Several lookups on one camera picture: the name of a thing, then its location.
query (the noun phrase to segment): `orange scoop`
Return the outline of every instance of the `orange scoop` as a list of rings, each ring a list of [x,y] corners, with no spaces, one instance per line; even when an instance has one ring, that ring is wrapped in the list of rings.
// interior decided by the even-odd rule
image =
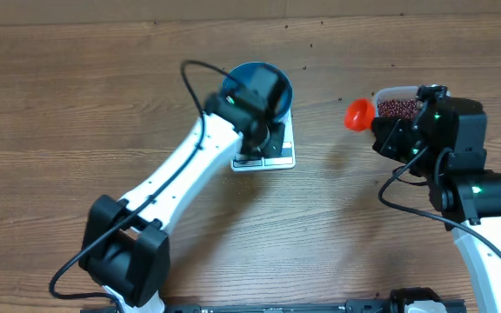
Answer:
[[[347,108],[344,125],[354,131],[370,129],[374,115],[374,105],[369,99],[357,99]]]

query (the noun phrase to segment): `cable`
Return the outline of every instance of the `cable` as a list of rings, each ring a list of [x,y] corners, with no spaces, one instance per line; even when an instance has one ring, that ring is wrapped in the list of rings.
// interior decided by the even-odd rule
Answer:
[[[436,158],[436,165],[434,166],[434,183],[439,187],[440,186],[440,164],[442,163],[442,159],[444,159],[444,155],[446,153],[453,152],[452,149],[445,147],[440,151],[438,157]]]
[[[380,188],[380,191],[378,192],[378,200],[380,200],[381,203],[389,206],[390,208],[393,208],[393,209],[396,209],[396,210],[401,210],[403,212],[415,214],[415,215],[418,215],[418,216],[428,217],[430,219],[433,219],[433,220],[436,220],[436,221],[440,221],[442,223],[446,223],[446,224],[448,224],[450,226],[458,228],[458,229],[460,229],[460,230],[462,230],[462,231],[464,231],[464,232],[466,232],[466,233],[474,236],[476,239],[480,240],[482,243],[484,243],[490,250],[492,250],[492,252],[494,252],[501,259],[501,251],[500,251],[500,249],[498,249],[488,239],[486,239],[484,236],[482,236],[479,233],[477,233],[475,230],[472,230],[472,229],[470,229],[467,226],[464,226],[464,225],[462,225],[460,223],[456,223],[456,222],[454,222],[454,221],[452,221],[450,219],[447,219],[445,217],[438,216],[438,215],[435,215],[435,214],[432,214],[432,213],[429,213],[429,212],[424,212],[422,210],[416,210],[416,209],[413,209],[413,208],[408,208],[408,207],[405,207],[403,205],[391,203],[391,202],[387,201],[386,199],[384,199],[384,192],[390,186],[390,184],[393,183],[394,181],[396,181],[397,178],[399,176],[401,176],[401,174],[403,174],[406,170],[408,170],[427,150],[428,150],[428,147],[424,147],[424,149],[421,150],[415,157],[413,157],[413,159],[410,160],[401,170],[399,170],[397,173],[395,173],[392,177],[390,177],[390,179],[388,179],[387,182],[384,183],[384,185],[382,185],[382,188]]]
[[[76,255],[74,255],[67,263],[65,263],[61,267],[61,269],[59,269],[56,272],[56,274],[51,278],[50,286],[49,286],[50,293],[55,298],[62,299],[62,300],[87,299],[87,298],[93,298],[93,297],[108,298],[115,303],[115,305],[117,307],[117,311],[119,313],[124,313],[123,307],[119,304],[119,300],[116,296],[113,296],[111,294],[104,293],[104,292],[77,293],[77,294],[64,295],[64,294],[61,294],[61,293],[56,291],[56,284],[57,284],[57,281],[59,280],[59,278],[61,278],[61,276],[63,274],[65,274],[65,272],[67,270],[69,270],[76,262],[78,262],[78,260],[80,260],[81,257],[86,255],[89,251],[94,249],[94,247],[96,247],[101,242],[106,240],[109,236],[111,236],[112,234],[117,232],[119,229],[128,227],[130,222],[138,215],[138,213],[140,213],[144,209],[146,209],[146,207],[150,203],[152,203],[152,201],[154,201],[154,199],[156,199],[156,197],[162,191],[164,191],[171,184],[171,182],[173,182],[179,176],[179,174],[181,174],[181,172],[187,167],[187,165],[189,165],[190,161],[198,153],[200,145],[202,144],[202,141],[204,140],[204,133],[206,131],[206,127],[205,127],[204,111],[203,111],[202,105],[200,105],[200,102],[198,101],[198,97],[195,94],[195,91],[190,86],[189,80],[187,79],[187,75],[185,72],[187,65],[191,65],[191,64],[203,66],[207,69],[214,70],[220,74],[223,74],[224,76],[229,77],[234,82],[240,84],[240,82],[238,80],[231,77],[227,72],[220,70],[219,68],[217,68],[211,64],[207,64],[207,63],[200,62],[200,61],[194,61],[194,60],[186,60],[186,61],[183,61],[181,63],[181,78],[183,79],[184,85],[187,88],[187,90],[189,91],[190,96],[192,97],[192,100],[194,101],[195,106],[197,107],[198,114],[200,116],[201,126],[202,126],[201,132],[200,132],[200,137],[198,138],[198,142],[195,145],[195,149],[190,153],[190,155],[187,157],[187,159],[184,161],[184,163],[181,164],[181,166],[179,166],[179,168],[173,173],[173,175],[171,175],[171,177],[168,178],[168,180],[166,180],[164,184],[162,184],[156,191],[154,191],[153,194],[151,194],[142,204],[140,204],[140,206],[138,206],[138,208],[133,210],[123,221],[121,221],[120,223],[117,223],[115,226],[113,226],[108,231],[103,233],[93,243],[89,244],[84,249],[82,249],[78,253],[76,253]]]
[[[404,167],[404,166],[400,166],[400,167],[398,167],[398,168],[396,168],[396,169],[393,169],[393,170],[391,171],[391,174],[392,174],[392,175],[396,174],[396,172],[397,172],[398,170],[401,170],[403,167]],[[426,181],[424,181],[424,182],[408,182],[408,181],[405,181],[405,180],[403,180],[403,179],[401,179],[401,178],[399,178],[399,177],[398,177],[398,178],[396,178],[396,180],[397,180],[398,182],[401,182],[401,183],[407,183],[407,184],[409,184],[409,185],[411,185],[411,186],[417,186],[417,187],[426,186],[426,185],[428,184]]]

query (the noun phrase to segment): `clear plastic container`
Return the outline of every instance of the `clear plastic container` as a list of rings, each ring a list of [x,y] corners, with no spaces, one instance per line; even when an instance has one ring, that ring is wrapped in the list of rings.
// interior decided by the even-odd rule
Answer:
[[[378,104],[384,100],[411,100],[417,97],[418,86],[402,86],[382,89],[372,98],[372,103],[376,108],[376,117],[378,117]]]

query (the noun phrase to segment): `blue round container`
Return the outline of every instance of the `blue round container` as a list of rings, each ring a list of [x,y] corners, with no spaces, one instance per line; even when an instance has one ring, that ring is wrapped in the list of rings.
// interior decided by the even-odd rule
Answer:
[[[287,75],[278,69],[275,65],[269,64],[269,63],[264,63],[264,62],[249,62],[249,63],[243,63],[239,66],[237,66],[235,69],[231,70],[230,75],[233,76],[233,78],[236,78],[239,80],[241,83],[248,83],[252,77],[252,74],[254,73],[257,68],[261,66],[270,66],[273,67],[277,70],[279,70],[280,73],[282,73],[287,79],[287,82],[289,82],[289,89],[284,91],[282,94],[280,100],[279,100],[279,109],[277,111],[276,119],[278,121],[285,120],[285,116],[289,114],[289,109],[291,108],[291,105],[293,104],[293,85],[291,84],[291,80],[287,77]],[[233,89],[237,86],[237,83],[233,82],[231,79],[226,77],[224,79],[224,84],[223,88],[224,90],[229,90]]]

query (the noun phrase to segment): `wooden table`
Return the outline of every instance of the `wooden table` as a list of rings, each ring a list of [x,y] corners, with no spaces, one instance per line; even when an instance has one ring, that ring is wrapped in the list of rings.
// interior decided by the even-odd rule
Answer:
[[[501,172],[501,15],[322,22],[0,28],[0,312],[104,303],[53,299],[48,281],[79,249],[92,202],[145,179],[195,122],[178,70],[187,58],[285,70],[295,89],[297,167],[217,173],[171,238],[163,297],[327,303],[426,286],[475,311],[451,234],[378,202],[397,163],[342,118],[352,99],[382,88],[444,83],[484,104],[487,168]],[[193,69],[190,80],[204,97],[221,77]],[[396,185],[389,198],[432,210],[423,188]],[[58,289],[99,287],[75,266]]]

